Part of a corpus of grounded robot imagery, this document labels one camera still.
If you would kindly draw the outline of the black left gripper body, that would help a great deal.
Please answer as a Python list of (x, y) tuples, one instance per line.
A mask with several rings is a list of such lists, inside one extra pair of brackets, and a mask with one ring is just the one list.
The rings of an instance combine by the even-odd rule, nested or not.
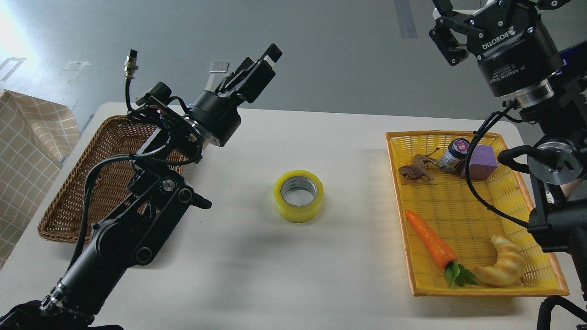
[(194, 101), (189, 119), (210, 144), (223, 147), (241, 124), (238, 107), (258, 98), (264, 73), (258, 70), (225, 75), (214, 90), (205, 90)]

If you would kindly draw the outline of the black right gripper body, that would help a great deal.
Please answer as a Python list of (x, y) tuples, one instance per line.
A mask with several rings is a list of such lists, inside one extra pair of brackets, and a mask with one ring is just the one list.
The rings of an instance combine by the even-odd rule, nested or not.
[(551, 77), (563, 66), (559, 52), (530, 0), (494, 0), (471, 17), (482, 30), (468, 50), (495, 97)]

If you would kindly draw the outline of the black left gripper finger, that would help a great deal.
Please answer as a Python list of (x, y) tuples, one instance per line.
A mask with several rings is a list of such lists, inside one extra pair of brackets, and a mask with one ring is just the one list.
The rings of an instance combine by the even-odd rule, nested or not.
[(228, 94), (231, 91), (239, 91), (241, 94), (251, 94), (252, 87), (248, 84), (248, 76), (255, 65), (256, 62), (251, 58), (245, 58), (235, 71), (222, 79), (219, 86), (216, 88), (216, 94)]
[(258, 60), (253, 61), (249, 57), (243, 60), (239, 67), (243, 77), (238, 83), (238, 94), (243, 100), (253, 103), (260, 96), (264, 88), (268, 86), (276, 75), (273, 67), (281, 56), (281, 49), (277, 44), (272, 43)]

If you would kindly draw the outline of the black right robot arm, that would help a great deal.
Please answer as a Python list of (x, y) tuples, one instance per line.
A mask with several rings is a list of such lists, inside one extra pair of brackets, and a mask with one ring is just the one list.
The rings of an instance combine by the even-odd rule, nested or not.
[[(485, 207), (527, 229), (543, 252), (566, 252), (586, 292), (586, 201), (568, 201), (565, 192), (586, 178), (586, 42), (558, 50), (541, 12), (564, 0), (489, 0), (465, 13), (449, 0), (435, 0), (438, 12), (429, 35), (448, 64), (474, 55), (492, 93), (507, 97), (474, 133), (465, 158), (465, 179)], [(535, 208), (525, 223), (483, 201), (472, 186), (470, 159), (476, 145), (512, 109), (520, 121), (540, 126), (534, 145), (507, 149), (498, 161), (530, 175)]]

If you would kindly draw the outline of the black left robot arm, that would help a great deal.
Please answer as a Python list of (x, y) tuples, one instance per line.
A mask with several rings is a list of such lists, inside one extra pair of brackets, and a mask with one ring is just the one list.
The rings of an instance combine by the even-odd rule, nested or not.
[(252, 103), (276, 75), (282, 51), (271, 44), (259, 59), (245, 58), (215, 88), (206, 88), (187, 106), (163, 82), (132, 107), (130, 83), (138, 53), (124, 64), (127, 118), (156, 129), (134, 153), (103, 159), (88, 173), (83, 191), (82, 227), (88, 227), (94, 185), (107, 165), (128, 162), (134, 175), (128, 196), (108, 215), (92, 223), (83, 248), (80, 236), (64, 276), (41, 301), (16, 305), (1, 317), (3, 330), (86, 330), (128, 268), (155, 259), (189, 207), (209, 209), (211, 201), (195, 192), (174, 166), (197, 164), (208, 144), (223, 147), (241, 123), (238, 107)]

